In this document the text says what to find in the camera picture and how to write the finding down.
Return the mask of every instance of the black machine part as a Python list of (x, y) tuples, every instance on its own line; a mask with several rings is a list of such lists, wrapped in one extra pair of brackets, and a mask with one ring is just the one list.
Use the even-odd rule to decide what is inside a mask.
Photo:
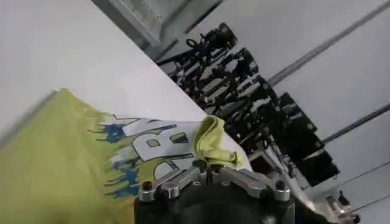
[(134, 210), (135, 224), (328, 223), (295, 200), (283, 180), (221, 166), (144, 182)]

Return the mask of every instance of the metal bracket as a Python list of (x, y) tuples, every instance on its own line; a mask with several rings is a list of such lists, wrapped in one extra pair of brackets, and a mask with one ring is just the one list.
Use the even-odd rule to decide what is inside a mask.
[(251, 172), (247, 169), (240, 171), (223, 167), (219, 171), (223, 180), (229, 180), (243, 188), (251, 197), (260, 198), (261, 192), (267, 188), (271, 189), (277, 201), (288, 201), (290, 199), (290, 189), (284, 182), (272, 181), (262, 173)]
[(165, 182), (175, 178), (179, 174), (183, 173), (182, 170), (173, 170), (161, 178), (157, 179), (150, 189), (146, 189), (145, 187), (141, 187), (140, 191), (138, 191), (138, 199), (143, 202), (150, 202), (155, 200), (155, 193), (157, 188), (159, 188)]
[(161, 185), (161, 190), (165, 191), (168, 199), (177, 198), (180, 195), (180, 190), (189, 185), (195, 179), (199, 179), (200, 169), (198, 167), (190, 167), (175, 178), (166, 181)]

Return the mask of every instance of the blue print graphic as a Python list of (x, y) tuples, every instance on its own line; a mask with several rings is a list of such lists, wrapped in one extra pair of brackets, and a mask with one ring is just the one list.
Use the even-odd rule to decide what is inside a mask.
[[(129, 125), (129, 124), (132, 124), (133, 122), (135, 122), (135, 121), (129, 122), (130, 120), (132, 120), (134, 118), (117, 119), (115, 116), (114, 116), (114, 118), (115, 118), (114, 122), (122, 123), (122, 124), (104, 124), (104, 125), (101, 125), (101, 128), (98, 129), (97, 131), (93, 131), (93, 130), (89, 130), (89, 131), (92, 133), (107, 134), (106, 138), (97, 139), (97, 141), (105, 141), (105, 142), (109, 142), (112, 144), (116, 144), (116, 143), (119, 143), (121, 141), (125, 142), (125, 144), (122, 145), (120, 149), (118, 149), (119, 152), (126, 147), (127, 148), (130, 147), (131, 150), (128, 150), (128, 152), (133, 150), (133, 152), (138, 153), (133, 146), (133, 142), (137, 137), (140, 137), (140, 136), (145, 135), (145, 134), (153, 134), (155, 136), (158, 136), (161, 132), (163, 132), (165, 130), (172, 130), (173, 128), (177, 127), (176, 124), (168, 124), (168, 125), (165, 125), (162, 127), (157, 126), (155, 128), (151, 128), (151, 129), (146, 130), (146, 131), (134, 133), (131, 136), (126, 136), (126, 134), (122, 128), (125, 127), (126, 125)], [(159, 120), (150, 120), (148, 123), (156, 122), (156, 121), (159, 121)], [(182, 132), (182, 131), (179, 133), (176, 133), (168, 138), (170, 139), (170, 142), (172, 144), (188, 143), (188, 138), (187, 138), (185, 132)], [(159, 142), (157, 140), (155, 140), (155, 139), (153, 139), (153, 140), (155, 141), (154, 146), (156, 146), (157, 144), (159, 145)], [(113, 187), (113, 186), (116, 187), (117, 186), (118, 188), (112, 192), (107, 193), (106, 195), (110, 195), (113, 198), (128, 197), (128, 196), (132, 196), (132, 195), (133, 196), (137, 195), (138, 190), (139, 190), (139, 185), (140, 185), (139, 182), (137, 181), (139, 178), (140, 169), (141, 170), (152, 169), (151, 172), (154, 171), (155, 167), (153, 168), (151, 166), (148, 166), (148, 168), (145, 168), (146, 166), (140, 166), (141, 164), (147, 164), (149, 161), (143, 161), (141, 159), (141, 157), (139, 156), (139, 154), (136, 154), (135, 157), (134, 157), (134, 155), (132, 155), (133, 158), (129, 158), (129, 157), (130, 157), (130, 155), (127, 155), (127, 156), (121, 155), (120, 159), (114, 159), (114, 161), (112, 163), (112, 167), (108, 170), (108, 172), (113, 171), (113, 170), (117, 170), (117, 171), (120, 171), (121, 174), (115, 179), (108, 180), (104, 184), (104, 186), (107, 186), (107, 187)], [(161, 159), (161, 162), (163, 162), (163, 161), (168, 161), (169, 158), (171, 158), (171, 157), (172, 156), (164, 156), (164, 157), (159, 157), (157, 159)]]
[(136, 163), (140, 160), (140, 157), (136, 157), (134, 159), (129, 159), (127, 161), (115, 162), (113, 165), (113, 169), (120, 170), (123, 174), (114, 179), (108, 180), (105, 184), (106, 186), (114, 186), (123, 182), (128, 182), (126, 186), (117, 189), (114, 192), (107, 193), (106, 195), (112, 195), (114, 198), (137, 195), (139, 187), (134, 186), (138, 184), (136, 181), (138, 175), (138, 169), (135, 168)]

